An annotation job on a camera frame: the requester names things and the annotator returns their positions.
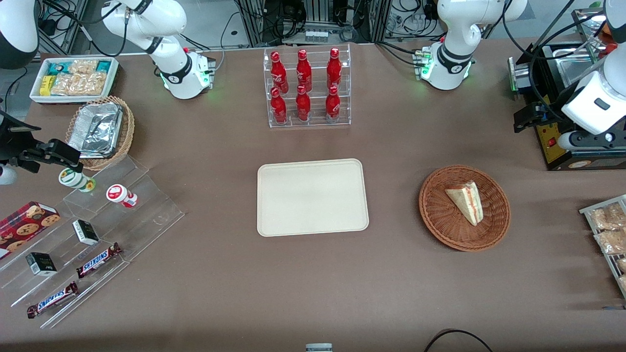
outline beige tray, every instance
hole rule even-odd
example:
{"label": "beige tray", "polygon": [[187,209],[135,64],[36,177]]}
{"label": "beige tray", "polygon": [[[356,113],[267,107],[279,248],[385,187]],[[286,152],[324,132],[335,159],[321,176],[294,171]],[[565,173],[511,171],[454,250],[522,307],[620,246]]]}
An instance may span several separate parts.
{"label": "beige tray", "polygon": [[369,225],[363,166],[356,159],[263,165],[257,185],[261,236],[362,231]]}

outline coca-cola bottle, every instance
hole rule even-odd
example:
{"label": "coca-cola bottle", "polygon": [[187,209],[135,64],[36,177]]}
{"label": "coca-cola bottle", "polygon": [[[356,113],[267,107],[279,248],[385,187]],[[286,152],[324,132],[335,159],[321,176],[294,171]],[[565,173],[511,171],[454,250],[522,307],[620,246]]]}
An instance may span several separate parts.
{"label": "coca-cola bottle", "polygon": [[326,85],[330,89],[333,85],[339,86],[341,83],[341,61],[339,61],[339,49],[331,49],[331,59],[326,66]]}
{"label": "coca-cola bottle", "polygon": [[270,57],[272,58],[272,81],[274,81],[274,86],[280,89],[281,93],[286,94],[289,91],[289,84],[287,83],[285,65],[280,62],[278,51],[273,51]]}
{"label": "coca-cola bottle", "polygon": [[341,100],[337,95],[337,86],[330,87],[328,93],[326,97],[326,121],[335,123],[339,119],[339,104],[341,104]]}
{"label": "coca-cola bottle", "polygon": [[298,74],[298,85],[304,85],[306,91],[313,89],[313,75],[311,73],[311,63],[307,59],[307,51],[298,50],[298,66],[295,68]]}
{"label": "coca-cola bottle", "polygon": [[279,125],[284,125],[287,123],[287,105],[285,105],[285,100],[280,96],[280,91],[276,87],[272,87],[270,93],[272,94],[270,105],[272,106],[274,120]]}
{"label": "coca-cola bottle", "polygon": [[295,98],[295,104],[298,106],[298,118],[300,121],[309,121],[311,113],[311,99],[309,98],[304,85],[298,86],[298,96]]}

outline brown table surface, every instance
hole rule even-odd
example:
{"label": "brown table surface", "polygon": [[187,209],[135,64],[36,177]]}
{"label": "brown table surface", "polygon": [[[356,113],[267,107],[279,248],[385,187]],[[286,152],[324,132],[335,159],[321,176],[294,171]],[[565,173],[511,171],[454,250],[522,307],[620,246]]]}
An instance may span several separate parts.
{"label": "brown table surface", "polygon": [[[481,43],[453,91],[417,82],[377,46],[351,48],[352,125],[326,130],[268,127],[261,49],[229,51],[215,88],[188,101],[163,89],[148,56],[120,56],[130,155],[188,214],[53,329],[0,304],[0,350],[287,352],[327,341],[337,352],[421,351],[461,328],[496,351],[624,351],[626,312],[600,309],[623,301],[578,214],[625,193],[624,171],[545,171],[534,133],[513,133],[514,46]],[[63,137],[75,110],[33,103],[27,122],[40,140]],[[257,233],[261,165],[338,158],[363,164],[366,230]],[[416,210],[422,181],[456,163],[490,174],[511,203],[510,230],[488,251],[442,245]],[[68,193],[59,170],[20,172],[0,214],[58,203]],[[481,350],[461,336],[435,346]]]}

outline clear acrylic shelf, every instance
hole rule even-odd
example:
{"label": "clear acrylic shelf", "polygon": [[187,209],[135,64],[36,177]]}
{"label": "clear acrylic shelf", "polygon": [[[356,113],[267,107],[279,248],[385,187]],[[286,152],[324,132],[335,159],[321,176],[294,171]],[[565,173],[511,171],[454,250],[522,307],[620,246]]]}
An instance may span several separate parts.
{"label": "clear acrylic shelf", "polygon": [[[297,107],[295,104],[295,98],[297,96],[298,79],[296,76],[296,66],[298,65],[298,49],[306,49],[307,57],[311,63],[311,69],[313,74],[313,89],[309,92],[311,100],[311,117],[308,122],[302,122],[297,116]],[[329,123],[326,121],[326,97],[328,96],[328,87],[326,85],[326,66],[330,59],[331,48],[339,48],[339,60],[342,63],[341,67],[341,83],[339,84],[338,95],[341,99],[341,105],[339,108],[339,119],[335,123]],[[287,70],[287,83],[289,84],[289,91],[283,94],[282,97],[287,105],[287,123],[279,125],[276,123],[272,114],[272,107],[270,105],[271,95],[270,90],[274,86],[272,81],[272,60],[269,55],[273,51],[278,51],[280,54],[280,60]],[[267,116],[270,127],[308,127],[308,126],[336,126],[336,125],[350,125],[352,122],[352,74],[351,74],[351,53],[350,46],[343,45],[329,45],[329,46],[299,46],[294,47],[279,47],[269,48],[264,51],[263,60],[263,74],[265,78],[265,99],[267,100]]]}
{"label": "clear acrylic shelf", "polygon": [[[31,320],[42,329],[52,328],[180,220],[184,213],[157,187],[146,174],[147,171],[131,157],[126,157],[94,176],[94,191],[84,194],[75,190],[66,196],[56,206],[63,216],[56,227],[41,234],[41,238],[28,245],[28,248],[20,249],[20,253],[14,253],[11,260],[4,264],[0,271],[3,302],[22,310],[24,319],[27,319],[26,310],[29,306],[76,281],[78,296],[68,298]],[[129,209],[109,202],[105,192],[113,184],[123,184],[136,193],[138,204]],[[100,238],[97,244],[87,246],[78,241],[72,227],[76,219],[91,222]],[[86,277],[78,279],[76,268],[115,242],[123,252]],[[24,258],[29,252],[48,253],[57,273],[49,277],[33,275]]]}

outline wicker basket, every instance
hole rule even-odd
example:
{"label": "wicker basket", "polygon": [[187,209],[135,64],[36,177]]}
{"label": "wicker basket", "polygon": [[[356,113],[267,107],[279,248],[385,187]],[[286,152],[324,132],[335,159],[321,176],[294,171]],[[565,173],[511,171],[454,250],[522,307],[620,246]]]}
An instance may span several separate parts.
{"label": "wicker basket", "polygon": [[[122,116],[122,124],[120,127],[120,136],[118,137],[116,152],[112,157],[108,159],[81,159],[81,163],[83,163],[85,168],[87,168],[88,170],[100,171],[107,165],[123,158],[128,153],[130,145],[133,143],[133,132],[135,132],[135,118],[133,117],[133,112],[130,111],[130,109],[128,108],[128,105],[122,99],[119,99],[115,96],[107,96],[106,98],[94,100],[89,102],[87,105],[97,105],[104,103],[116,103],[124,108],[124,115]],[[72,135],[72,131],[74,130],[74,123],[76,122],[76,117],[78,116],[79,111],[80,109],[78,109],[78,111],[74,114],[74,118],[72,118],[72,121],[69,123],[68,131],[65,133],[65,143],[69,142],[69,138]]]}
{"label": "wicker basket", "polygon": [[[485,215],[477,226],[465,219],[445,191],[469,181],[478,186]],[[419,191],[419,211],[437,239],[466,252],[495,246],[511,222],[511,209],[502,188],[486,173],[464,165],[440,168],[428,176]]]}

